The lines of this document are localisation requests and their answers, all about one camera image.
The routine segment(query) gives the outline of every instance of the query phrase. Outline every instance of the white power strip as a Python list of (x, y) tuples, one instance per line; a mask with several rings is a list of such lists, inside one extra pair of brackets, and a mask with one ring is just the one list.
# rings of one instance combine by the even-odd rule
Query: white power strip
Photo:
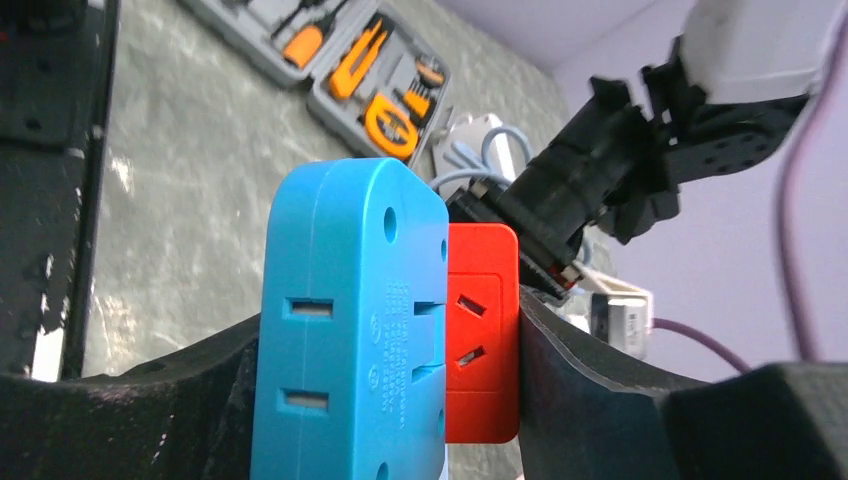
[[(455, 165), (445, 160), (445, 152), (450, 151), (453, 142), (462, 142), (468, 145), (477, 155), (481, 155), (480, 149), (483, 145), (483, 138), (491, 129), (502, 125), (503, 122), (494, 113), (487, 113), (477, 118), (471, 118), (468, 115), (468, 118), (462, 118), (455, 122), (453, 126), (449, 127), (445, 136), (433, 145), (433, 167), (436, 170), (436, 176), (458, 170)], [(498, 135), (492, 141), (489, 160), (492, 162), (492, 169), (495, 173), (509, 180), (515, 180), (515, 164), (506, 135)], [(468, 182), (469, 180), (447, 182), (439, 187), (439, 195), (447, 200), (459, 187), (467, 187)]]

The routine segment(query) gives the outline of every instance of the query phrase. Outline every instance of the gray cable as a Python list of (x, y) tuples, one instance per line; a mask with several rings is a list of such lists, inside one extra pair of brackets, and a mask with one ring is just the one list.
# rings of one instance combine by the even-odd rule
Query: gray cable
[[(530, 148), (530, 140), (527, 138), (527, 135), (511, 125), (501, 125), (489, 130), (483, 137), (480, 155), (477, 155), (477, 152), (475, 152), (474, 149), (463, 142), (453, 142), (450, 150), (445, 152), (444, 158), (447, 162), (459, 170), (448, 172), (445, 175), (434, 178), (429, 183), (430, 188), (438, 190), (439, 187), (448, 182), (465, 178), (489, 178), (505, 187), (509, 187), (512, 182), (503, 175), (494, 171), (492, 168), (492, 161), (490, 159), (491, 154), (489, 152), (491, 151), (492, 142), (495, 141), (495, 138), (498, 135), (507, 135), (515, 140), (518, 147), (521, 149), (521, 153), (524, 155), (525, 166), (533, 158), (533, 152)], [(583, 265), (591, 265), (593, 254), (592, 246), (591, 242), (589, 242), (586, 238), (583, 239), (582, 249), (583, 258), (581, 263), (583, 263)]]
[(440, 175), (431, 180), (428, 185), (430, 185), (430, 188), (432, 188), (433, 190), (438, 190), (439, 187), (448, 182), (460, 180), (463, 178), (488, 178), (500, 183), (505, 187), (508, 187), (512, 183), (508, 178), (504, 177), (503, 175), (499, 175), (489, 170), (483, 170), (478, 168), (464, 168), (462, 170), (454, 170), (453, 172), (448, 172), (444, 175)]

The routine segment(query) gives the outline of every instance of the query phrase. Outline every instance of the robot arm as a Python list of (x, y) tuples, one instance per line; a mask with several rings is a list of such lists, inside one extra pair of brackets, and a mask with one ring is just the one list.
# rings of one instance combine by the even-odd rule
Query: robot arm
[(642, 69), (649, 117), (621, 80), (593, 97), (509, 187), (481, 180), (453, 221), (519, 232), (522, 283), (563, 301), (582, 229), (622, 244), (680, 212), (684, 182), (751, 168), (780, 147), (826, 62), (843, 0), (700, 0), (667, 63)]

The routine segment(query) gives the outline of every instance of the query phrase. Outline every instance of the orange screwdriver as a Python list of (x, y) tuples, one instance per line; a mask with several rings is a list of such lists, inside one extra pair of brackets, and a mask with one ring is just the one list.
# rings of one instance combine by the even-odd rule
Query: orange screwdriver
[(332, 33), (336, 26), (336, 15), (347, 2), (341, 0), (336, 8), (297, 32), (283, 49), (283, 59), (300, 69), (309, 64)]
[(377, 14), (371, 19), (327, 81), (333, 98), (343, 101), (353, 95), (365, 74), (374, 65), (380, 55), (380, 48), (393, 29), (393, 23), (388, 17)]

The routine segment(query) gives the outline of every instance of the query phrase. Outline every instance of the orange tape measure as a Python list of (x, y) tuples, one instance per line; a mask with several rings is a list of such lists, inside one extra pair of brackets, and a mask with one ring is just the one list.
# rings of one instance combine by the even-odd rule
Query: orange tape measure
[(409, 160), (418, 146), (418, 129), (409, 116), (392, 101), (378, 93), (365, 110), (365, 131), (386, 154)]

